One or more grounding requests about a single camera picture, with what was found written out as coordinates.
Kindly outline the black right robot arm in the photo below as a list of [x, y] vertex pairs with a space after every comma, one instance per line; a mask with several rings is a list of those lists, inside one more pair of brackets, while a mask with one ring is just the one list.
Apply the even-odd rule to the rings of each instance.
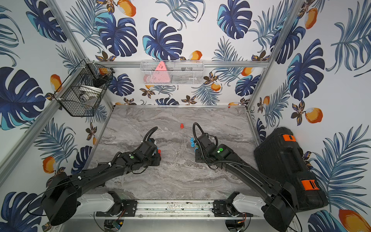
[[261, 215], [274, 229], [285, 232], [298, 211], [298, 198], [292, 184], [273, 180], [242, 160], [236, 152], [222, 144], [196, 146], [195, 155], [201, 156], [208, 165], [215, 165], [234, 176], [254, 190], [260, 197], [255, 215]]

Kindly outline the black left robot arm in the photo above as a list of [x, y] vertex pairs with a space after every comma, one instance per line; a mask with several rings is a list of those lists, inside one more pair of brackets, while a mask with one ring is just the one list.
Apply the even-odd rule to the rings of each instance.
[[159, 166], [161, 155], [156, 145], [145, 142], [134, 151], [118, 152], [114, 158], [96, 168], [78, 174], [58, 174], [41, 199], [41, 208], [50, 225], [57, 226], [72, 218], [79, 206], [78, 198], [91, 189], [115, 177], [133, 173], [141, 168]]

